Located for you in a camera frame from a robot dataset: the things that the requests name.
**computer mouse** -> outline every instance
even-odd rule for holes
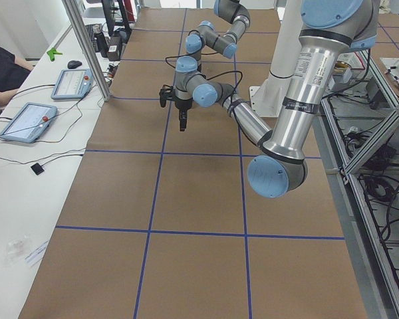
[[[73,69],[73,68],[78,68],[80,65],[82,65],[81,61],[71,60],[68,62],[67,66],[69,69]]]

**white column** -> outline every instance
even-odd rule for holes
[[[289,77],[301,51],[301,3],[301,0],[287,0],[269,77],[261,86],[250,87],[251,107],[262,117],[277,117],[287,93]]]

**white wall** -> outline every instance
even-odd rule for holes
[[[0,0],[0,46],[40,58],[67,20],[61,0]]]

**green object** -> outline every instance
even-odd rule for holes
[[[55,48],[51,48],[49,51],[47,51],[47,55],[51,59],[51,61],[55,60],[55,54],[60,54],[62,55],[61,52],[58,52]]]

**metal shelf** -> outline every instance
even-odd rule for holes
[[[393,224],[392,236],[387,243],[383,244],[380,240],[378,225],[385,225],[386,208],[384,205],[373,203],[372,208],[376,210],[371,211],[369,209],[364,197],[364,190],[357,178],[358,172],[362,170],[363,164],[366,163],[389,138],[391,139],[390,142],[392,142],[392,140],[394,140],[391,138],[392,135],[399,136],[399,99],[386,82],[384,75],[381,74],[373,60],[370,61],[370,71],[384,97],[387,99],[387,109],[375,111],[370,108],[364,108],[363,105],[362,108],[359,108],[358,105],[353,107],[346,105],[346,107],[342,109],[334,107],[326,100],[323,100],[322,105],[342,160],[341,171],[344,175],[344,183],[346,185],[349,184],[353,190],[370,244],[399,317],[399,224]],[[337,119],[333,116],[335,108],[337,109],[335,110]],[[360,126],[358,123],[364,127],[373,127],[376,121],[381,121],[381,124],[373,129],[369,139],[367,139],[362,147],[350,158],[341,134],[347,133],[350,126]],[[389,173],[399,176],[399,170],[393,170]]]

